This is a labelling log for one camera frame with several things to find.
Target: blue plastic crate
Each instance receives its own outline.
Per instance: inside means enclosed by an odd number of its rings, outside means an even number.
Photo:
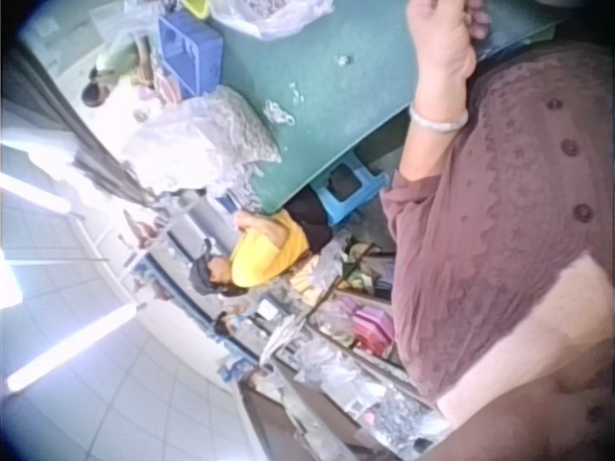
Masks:
[[[184,98],[209,93],[220,84],[222,36],[187,11],[162,16],[159,33],[162,62],[177,77]]]

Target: hand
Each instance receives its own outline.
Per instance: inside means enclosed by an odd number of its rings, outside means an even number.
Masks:
[[[483,0],[410,0],[406,16],[419,66],[416,109],[435,122],[455,121],[477,64],[471,39],[487,36],[491,17]]]
[[[243,209],[233,215],[234,224],[241,230],[249,227],[252,218],[253,214]]]

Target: pink item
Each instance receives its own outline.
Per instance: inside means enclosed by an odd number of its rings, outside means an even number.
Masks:
[[[342,309],[347,315],[352,316],[361,309],[360,304],[355,303],[352,299],[347,297],[340,297],[335,299],[335,304]]]
[[[156,88],[162,100],[169,106],[177,106],[182,101],[180,86],[172,75],[155,76]]]
[[[395,339],[393,319],[383,310],[366,305],[361,310],[357,311],[355,316],[378,326],[378,328],[390,341]]]
[[[353,335],[374,355],[382,355],[393,343],[393,320],[375,307],[365,306],[353,317]]]
[[[353,335],[373,355],[382,355],[390,345],[386,335],[377,326],[360,318],[353,319]]]

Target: bangle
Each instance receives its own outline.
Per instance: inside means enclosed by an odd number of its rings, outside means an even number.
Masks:
[[[432,130],[433,132],[439,133],[456,132],[457,130],[463,128],[465,124],[468,123],[468,119],[470,118],[470,115],[468,114],[468,109],[466,109],[461,115],[461,117],[455,122],[431,122],[430,120],[423,118],[416,112],[416,109],[414,108],[414,101],[412,101],[412,104],[410,104],[409,112],[412,121],[416,122],[418,125],[424,128],[427,128],[428,130]]]

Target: fluorescent light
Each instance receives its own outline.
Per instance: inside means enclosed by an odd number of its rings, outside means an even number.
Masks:
[[[84,351],[99,339],[121,327],[136,315],[136,304],[127,304],[111,314],[60,341],[7,379],[9,391],[17,392],[58,368],[66,360]]]
[[[0,172],[0,188],[6,189],[22,199],[38,206],[43,206],[57,213],[65,214],[70,211],[70,202],[57,195],[34,187],[27,182],[20,181],[12,176]]]
[[[23,294],[9,262],[0,248],[0,309],[13,307],[23,302]]]

